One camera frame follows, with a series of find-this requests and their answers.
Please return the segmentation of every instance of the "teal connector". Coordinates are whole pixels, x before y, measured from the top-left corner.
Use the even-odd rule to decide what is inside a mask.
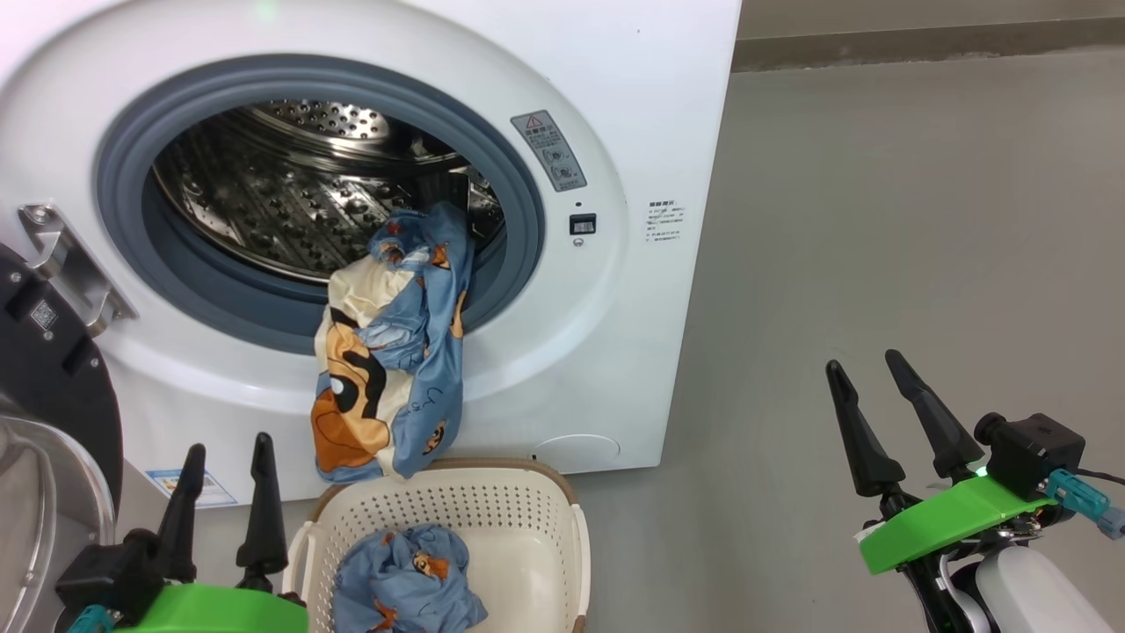
[[[1125,512],[1110,506],[1109,497],[1074,473],[1063,469],[1051,473],[1044,492],[1063,508],[1092,521],[1109,539],[1117,541],[1125,536]]]
[[[90,605],[82,609],[82,614],[78,616],[68,633],[109,633],[116,624],[106,607]]]
[[[1046,495],[1059,501],[1063,508],[1073,510],[1094,523],[1097,523],[1110,506],[1109,497],[1064,469],[1059,469],[1047,478]]]

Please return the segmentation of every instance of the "cable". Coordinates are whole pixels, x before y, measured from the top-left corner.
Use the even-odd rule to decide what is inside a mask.
[[[1112,476],[1109,473],[1099,473],[1098,471],[1088,471],[1086,469],[1074,469],[1074,474],[1082,477],[1092,477],[1095,479],[1104,479],[1106,481],[1112,481],[1114,483],[1119,483],[1122,486],[1125,486],[1125,478],[1119,478],[1116,476]]]

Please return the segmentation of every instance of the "cartoon print fabric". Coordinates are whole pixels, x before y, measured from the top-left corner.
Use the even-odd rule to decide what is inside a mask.
[[[380,531],[340,562],[332,616],[336,633],[460,633],[488,617],[469,590],[469,550],[435,525]]]
[[[336,270],[316,334],[313,441],[336,483],[412,477],[461,424],[461,306],[472,268],[449,202],[392,212],[369,256]]]

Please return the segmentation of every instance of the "metal door hinge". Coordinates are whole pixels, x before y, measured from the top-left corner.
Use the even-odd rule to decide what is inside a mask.
[[[19,221],[39,248],[38,255],[27,262],[28,268],[54,281],[90,337],[106,332],[112,322],[136,319],[136,310],[87,253],[58,209],[46,204],[21,206]]]

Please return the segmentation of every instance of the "washing machine label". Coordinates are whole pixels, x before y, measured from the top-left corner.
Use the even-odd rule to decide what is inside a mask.
[[[543,165],[556,191],[569,191],[586,186],[586,175],[578,166],[578,159],[574,157],[570,144],[566,142],[562,130],[555,125],[555,119],[547,114],[547,110],[513,116],[512,125],[528,142],[531,151],[536,152],[539,164]]]
[[[156,488],[164,494],[164,497],[172,497],[176,485],[180,481],[180,469],[172,471],[145,471],[148,479],[156,485]],[[204,471],[204,489],[196,499],[197,508],[215,508],[217,506],[234,506],[237,501],[223,488],[209,472]]]
[[[648,202],[645,217],[645,241],[667,242],[678,239],[684,227],[685,209],[676,200],[654,200]]]

